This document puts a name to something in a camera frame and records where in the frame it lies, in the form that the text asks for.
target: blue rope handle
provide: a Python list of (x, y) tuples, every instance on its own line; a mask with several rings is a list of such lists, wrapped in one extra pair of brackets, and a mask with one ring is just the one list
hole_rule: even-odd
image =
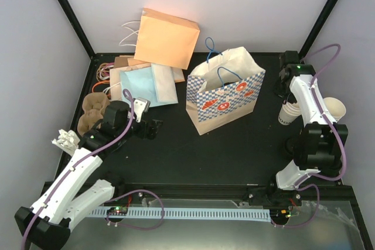
[(219, 79), (220, 79), (221, 84), (223, 85), (223, 87), (224, 87), (224, 81), (223, 81), (223, 79), (221, 78), (221, 76), (220, 76), (220, 74), (219, 74), (219, 70), (220, 70), (220, 69), (225, 69), (225, 70), (229, 71), (231, 74), (234, 74), (235, 76), (237, 76), (240, 80), (242, 80), (242, 78), (241, 78), (237, 73), (235, 73), (235, 72), (233, 72), (233, 71), (227, 69), (226, 67), (218, 67), (218, 68), (217, 68), (217, 75), (218, 75), (218, 77), (219, 77)]
[[(212, 41), (212, 48), (210, 48), (209, 45), (207, 44), (207, 39), (211, 39), (211, 41)], [(212, 38), (207, 37), (206, 40), (204, 41), (204, 43), (205, 43), (207, 49), (210, 50), (210, 53), (207, 55), (207, 64), (209, 63), (209, 59), (210, 59), (210, 56), (211, 56), (212, 53), (217, 53), (217, 54), (223, 55), (221, 52), (218, 52), (218, 51), (215, 50), (215, 42), (213, 41)]]

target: paper bag handle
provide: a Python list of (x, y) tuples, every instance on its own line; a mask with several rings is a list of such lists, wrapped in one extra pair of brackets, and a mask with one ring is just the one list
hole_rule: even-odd
[[(207, 39), (211, 39), (211, 41), (212, 41), (212, 48), (210, 48), (209, 45), (207, 44)], [(215, 50), (215, 42), (213, 41), (212, 38), (207, 37), (206, 40), (204, 41), (204, 43), (205, 43), (207, 49), (210, 50), (210, 53), (207, 55), (207, 64), (209, 63), (209, 59), (210, 59), (210, 56), (211, 56), (212, 53), (217, 53), (217, 54), (223, 55), (221, 52), (218, 52), (218, 51)]]
[(220, 79), (221, 84), (223, 85), (223, 87), (224, 87), (224, 81), (223, 81), (223, 79), (221, 78), (221, 76), (220, 76), (220, 74), (219, 74), (219, 70), (220, 70), (220, 69), (225, 69), (226, 71), (229, 71), (231, 74), (234, 74), (234, 75), (237, 76), (240, 80), (242, 80), (242, 78), (241, 78), (237, 73), (235, 73), (235, 72), (233, 72), (233, 71), (227, 69), (226, 67), (218, 67), (218, 68), (217, 68), (217, 76), (219, 77), (219, 79)]
[(136, 47), (135, 44), (122, 44), (122, 43), (123, 43), (125, 40), (127, 40), (130, 36), (132, 36), (132, 35), (134, 35), (134, 34), (138, 35), (138, 32), (139, 32), (139, 30), (133, 30), (133, 29), (129, 28), (129, 27), (126, 26), (126, 25), (129, 24), (129, 23), (140, 23), (140, 22), (141, 22), (140, 20), (132, 20), (132, 21), (130, 21), (130, 22), (127, 22), (127, 23), (124, 23), (123, 25), (121, 25), (123, 28), (126, 28), (126, 29), (132, 31), (132, 33), (129, 34), (129, 35), (128, 35), (127, 37), (125, 37), (124, 39), (122, 39), (122, 41), (120, 41), (120, 43), (118, 44), (119, 46), (135, 46), (135, 47)]

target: black frame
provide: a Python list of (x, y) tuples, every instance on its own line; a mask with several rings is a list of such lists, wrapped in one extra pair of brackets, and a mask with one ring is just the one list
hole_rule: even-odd
[[(308, 37), (302, 49), (299, 52), (300, 57), (306, 56), (307, 52), (313, 45), (316, 37), (318, 36), (319, 32), (324, 26), (327, 18), (329, 17), (330, 13), (334, 9), (338, 0), (327, 0), (325, 6), (323, 7), (319, 17), (317, 18), (312, 30), (310, 31)], [(74, 112), (74, 117), (70, 126), (70, 129), (76, 129), (79, 117), (82, 115), (82, 108), (81, 104), (83, 102), (83, 98), (89, 93), (90, 91), (90, 80), (92, 76), (95, 74), (96, 68), (98, 63), (100, 62), (100, 57), (104, 54), (95, 53), (93, 50), (90, 42), (88, 41), (87, 36), (84, 33), (84, 30), (81, 27), (80, 22), (78, 21), (77, 17), (74, 14), (73, 9), (71, 8), (68, 0), (58, 0), (63, 8), (69, 22), (71, 23), (74, 31), (77, 33), (82, 45), (84, 46), (88, 56), (91, 59), (88, 72), (84, 81), (84, 86), (80, 94), (80, 98), (77, 104), (77, 108)], [(66, 153), (62, 154), (60, 159), (59, 167), (57, 168), (56, 177), (61, 173), (65, 165), (69, 162), (70, 156)], [(52, 182), (46, 182), (43, 191), (46, 191)], [(91, 184), (87, 183), (83, 186), (81, 191), (85, 191)], [(238, 200), (243, 198), (243, 195), (248, 192), (248, 186), (208, 186), (208, 185), (165, 185), (165, 184), (144, 184), (140, 186), (139, 184), (132, 184), (127, 183), (127, 189), (134, 190), (134, 189), (148, 189), (156, 194), (162, 196), (162, 198), (189, 198), (189, 199), (231, 199), (231, 200)], [(360, 212), (360, 208), (358, 206), (358, 202), (356, 200), (356, 196), (351, 186), (343, 186), (341, 182), (336, 182), (336, 186), (323, 186), (319, 187), (321, 192), (321, 199), (322, 200), (332, 200), (332, 201), (349, 201), (350, 205), (352, 206), (352, 210), (360, 230), (360, 235), (364, 246), (366, 249), (373, 249), (369, 233), (367, 232), (366, 226), (363, 221), (362, 214)], [(316, 194), (314, 190), (306, 190), (301, 193), (301, 196), (304, 200), (314, 200), (316, 198)]]

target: white paper cup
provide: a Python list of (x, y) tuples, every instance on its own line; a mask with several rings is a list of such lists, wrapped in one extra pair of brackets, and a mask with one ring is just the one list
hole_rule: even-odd
[(289, 125), (292, 123), (298, 116), (300, 116), (301, 111), (292, 112), (290, 107), (287, 105), (282, 105), (278, 120), (283, 125)]
[(323, 102), (336, 122), (346, 114), (346, 107), (339, 99), (328, 97), (324, 98)]
[(298, 103), (296, 102), (295, 104), (291, 104), (290, 102), (285, 104), (285, 107), (290, 111), (295, 114), (301, 114), (301, 109), (299, 108)]

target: gray wall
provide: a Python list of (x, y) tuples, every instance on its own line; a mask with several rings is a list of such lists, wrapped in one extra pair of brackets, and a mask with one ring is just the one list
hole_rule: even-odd
[(19, 249), (13, 219), (52, 180), (89, 58), (56, 0), (0, 0), (0, 249)]
[[(218, 50), (245, 46), (252, 52), (300, 49), (326, 0), (69, 0), (97, 52), (133, 52), (119, 47), (143, 7), (196, 21), (197, 52), (211, 36)], [(137, 37), (129, 38), (135, 43)]]
[[(348, 168), (344, 183), (353, 185), (370, 236), (375, 243), (375, 0), (339, 0), (317, 38), (316, 50), (340, 43), (337, 61), (319, 79), (324, 97), (342, 100), (347, 114), (340, 123), (349, 128)], [(316, 69), (335, 50), (311, 58)]]

